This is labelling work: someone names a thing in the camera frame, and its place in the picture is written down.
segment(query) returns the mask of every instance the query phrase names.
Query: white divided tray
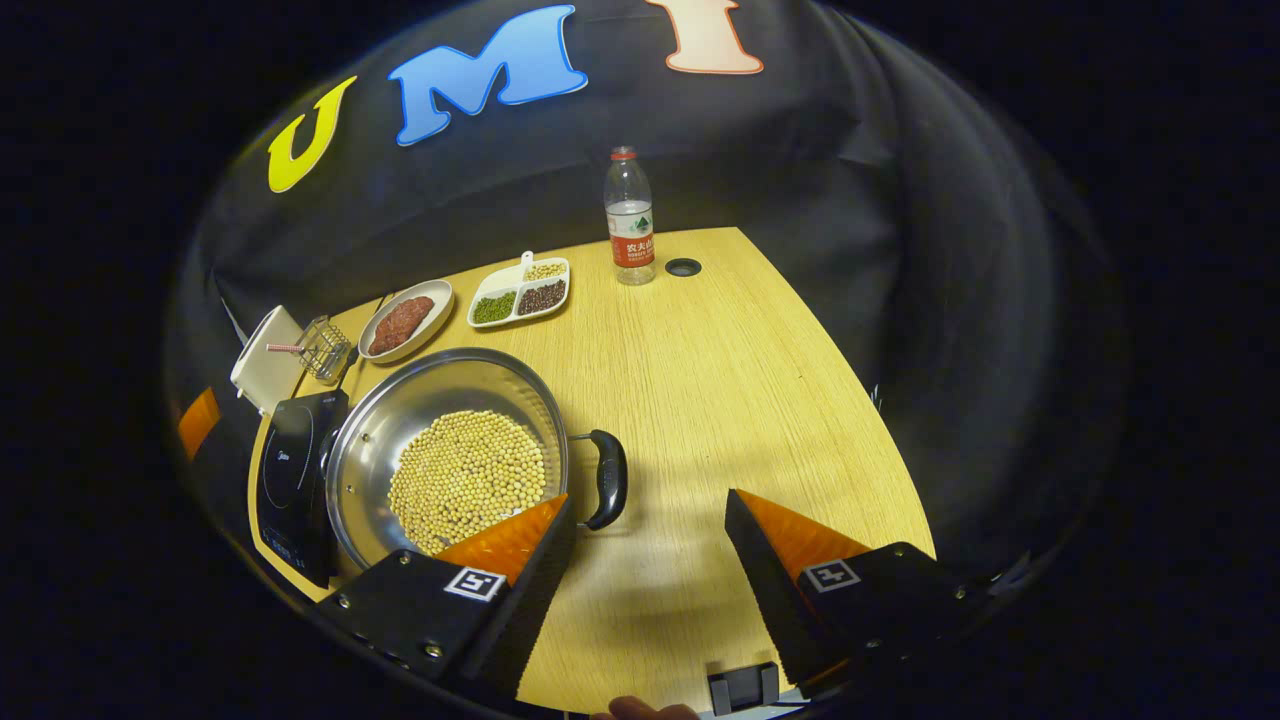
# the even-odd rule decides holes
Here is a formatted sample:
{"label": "white divided tray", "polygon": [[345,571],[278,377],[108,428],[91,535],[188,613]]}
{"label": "white divided tray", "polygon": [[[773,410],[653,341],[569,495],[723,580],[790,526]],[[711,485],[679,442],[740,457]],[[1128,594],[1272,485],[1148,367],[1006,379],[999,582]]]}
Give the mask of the white divided tray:
{"label": "white divided tray", "polygon": [[[534,265],[550,265],[553,263],[559,263],[564,265],[564,272],[558,275],[552,275],[549,278],[525,282],[526,269]],[[471,299],[471,307],[467,309],[467,324],[470,324],[472,328],[492,328],[495,325],[506,325],[507,323],[513,323],[516,320],[527,320],[530,318],[540,318],[543,315],[550,315],[552,313],[559,310],[561,306],[564,305],[564,301],[568,300],[568,288],[570,288],[568,275],[570,275],[568,260],[563,258],[543,258],[541,260],[534,260],[534,254],[525,251],[525,254],[520,256],[518,265],[512,265],[509,268],[503,268],[500,270],[490,273],[489,277],[486,277],[484,281],[480,282],[480,287],[476,288],[475,297]],[[545,310],[529,313],[527,315],[520,314],[520,301],[521,299],[525,297],[525,292],[538,287],[554,284],[556,281],[564,281],[564,297],[561,297],[559,302],[552,305]],[[507,315],[500,320],[493,320],[492,323],[475,322],[476,305],[480,302],[480,300],[485,297],[493,297],[493,299],[502,297],[508,292],[516,293],[516,302],[511,306],[509,315]]]}

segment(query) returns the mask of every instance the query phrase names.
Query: blue letter m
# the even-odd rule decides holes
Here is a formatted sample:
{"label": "blue letter m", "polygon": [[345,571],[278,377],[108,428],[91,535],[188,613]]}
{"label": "blue letter m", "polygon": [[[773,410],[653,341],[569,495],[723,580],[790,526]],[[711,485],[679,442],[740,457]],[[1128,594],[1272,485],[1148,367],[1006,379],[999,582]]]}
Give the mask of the blue letter m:
{"label": "blue letter m", "polygon": [[564,51],[563,24],[571,14],[573,5],[531,10],[503,23],[476,58],[442,45],[392,70],[387,79],[401,81],[404,102],[404,129],[396,142],[413,145],[449,124],[449,114],[435,108],[433,90],[463,113],[479,114],[502,68],[507,86],[498,101],[504,105],[581,90],[586,73],[570,67]]}

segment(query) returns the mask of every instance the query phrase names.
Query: black cloth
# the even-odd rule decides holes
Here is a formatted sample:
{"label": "black cloth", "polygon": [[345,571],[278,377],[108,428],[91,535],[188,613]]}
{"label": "black cloth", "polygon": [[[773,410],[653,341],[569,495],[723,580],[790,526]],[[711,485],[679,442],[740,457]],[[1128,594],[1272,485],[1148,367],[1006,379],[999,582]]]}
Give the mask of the black cloth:
{"label": "black cloth", "polygon": [[[197,456],[210,469],[192,474],[218,527],[252,547],[243,474],[257,416],[228,380],[241,345],[223,302],[250,333],[278,304],[305,323],[527,249],[602,240],[608,150],[628,143],[659,232],[740,227],[878,386],[942,562],[992,574],[1061,539],[1117,437],[1128,360],[1100,240],[1025,135],[827,6],[732,10],[765,68],[707,76],[664,65],[675,37],[662,8],[612,0],[564,22],[570,61],[590,78],[581,91],[490,97],[474,117],[438,100],[451,124],[396,143],[393,68],[439,45],[476,55],[544,5],[471,3],[404,31],[300,92],[229,167],[166,331],[174,418],[212,386],[228,425]],[[312,104],[352,74],[325,155],[271,192],[266,146],[305,113],[305,147]]]}

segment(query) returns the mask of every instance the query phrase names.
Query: stainless steel pot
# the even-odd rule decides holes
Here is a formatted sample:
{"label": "stainless steel pot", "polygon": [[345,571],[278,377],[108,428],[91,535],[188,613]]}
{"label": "stainless steel pot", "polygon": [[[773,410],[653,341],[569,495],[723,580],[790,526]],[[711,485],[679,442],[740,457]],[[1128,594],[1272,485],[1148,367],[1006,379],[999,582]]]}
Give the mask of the stainless steel pot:
{"label": "stainless steel pot", "polygon": [[591,439],[600,451],[596,466],[599,506],[582,527],[598,530],[618,518],[627,497],[622,445],[604,430],[568,437],[547,384],[511,355],[460,347],[420,357],[366,395],[321,450],[329,520],[338,543],[369,569],[393,551],[419,551],[404,536],[387,493],[401,451],[448,413],[493,410],[532,430],[547,471],[543,500],[568,491],[568,441]]}

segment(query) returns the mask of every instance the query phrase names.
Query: orange tab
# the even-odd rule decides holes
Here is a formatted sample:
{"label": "orange tab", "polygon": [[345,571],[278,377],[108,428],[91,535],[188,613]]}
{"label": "orange tab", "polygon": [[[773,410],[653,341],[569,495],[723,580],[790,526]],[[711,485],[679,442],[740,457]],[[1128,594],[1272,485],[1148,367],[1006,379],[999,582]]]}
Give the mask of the orange tab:
{"label": "orange tab", "polygon": [[214,398],[214,388],[205,388],[205,392],[200,393],[200,397],[182,414],[182,420],[178,420],[178,437],[182,438],[182,447],[187,451],[187,460],[196,459],[196,451],[221,418],[223,414]]}
{"label": "orange tab", "polygon": [[768,538],[773,553],[778,556],[792,582],[810,565],[844,560],[870,551],[865,544],[847,538],[817,520],[805,518],[795,510],[788,510],[745,491],[735,489],[733,492],[742,498],[742,503],[755,518],[755,524],[764,530],[764,537]]}
{"label": "orange tab", "polygon": [[534,555],[538,543],[543,542],[543,536],[552,527],[552,520],[559,514],[566,500],[568,493],[558,495],[520,515],[489,525],[462,542],[451,544],[435,557],[454,565],[507,575],[507,584],[515,587],[516,578]]}

